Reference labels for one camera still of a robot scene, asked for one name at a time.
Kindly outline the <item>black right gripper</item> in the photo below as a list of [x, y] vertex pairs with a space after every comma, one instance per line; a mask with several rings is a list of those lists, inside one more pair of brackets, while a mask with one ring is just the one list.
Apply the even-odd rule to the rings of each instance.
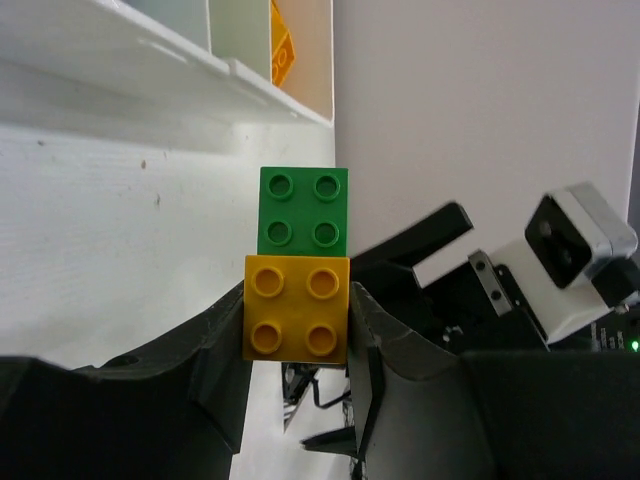
[[421, 287], [414, 267], [465, 233], [473, 224], [450, 201], [393, 237], [351, 259], [351, 280], [360, 283], [398, 320], [421, 320], [414, 336], [420, 355], [465, 352], [547, 353], [545, 334], [513, 278], [482, 250]]

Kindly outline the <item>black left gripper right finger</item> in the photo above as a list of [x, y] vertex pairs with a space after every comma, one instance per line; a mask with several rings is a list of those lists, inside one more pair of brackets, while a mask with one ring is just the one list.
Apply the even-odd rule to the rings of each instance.
[[351, 287], [355, 454], [372, 479], [635, 479], [639, 358], [451, 354]]

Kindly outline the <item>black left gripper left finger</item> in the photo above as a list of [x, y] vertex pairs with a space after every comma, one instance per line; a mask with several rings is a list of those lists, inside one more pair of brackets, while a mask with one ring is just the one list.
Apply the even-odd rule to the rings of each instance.
[[101, 367], [1, 360], [5, 479], [225, 479], [252, 365], [243, 289]]

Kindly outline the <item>yellow square lego brick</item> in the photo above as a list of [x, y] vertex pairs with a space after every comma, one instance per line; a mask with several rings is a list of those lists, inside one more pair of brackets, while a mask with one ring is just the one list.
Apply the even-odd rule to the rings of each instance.
[[343, 365], [350, 259], [248, 255], [243, 358]]

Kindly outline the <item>green square lego brick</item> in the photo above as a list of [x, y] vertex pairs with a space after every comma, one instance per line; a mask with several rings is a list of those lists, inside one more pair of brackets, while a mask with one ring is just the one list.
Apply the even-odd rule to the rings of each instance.
[[263, 166], [257, 253], [345, 257], [349, 170]]

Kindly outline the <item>long yellow lego brick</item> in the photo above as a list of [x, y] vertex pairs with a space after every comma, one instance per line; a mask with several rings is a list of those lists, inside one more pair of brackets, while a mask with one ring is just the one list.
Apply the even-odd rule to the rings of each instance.
[[295, 50], [289, 28], [274, 0], [271, 1], [271, 81], [281, 87], [294, 62]]

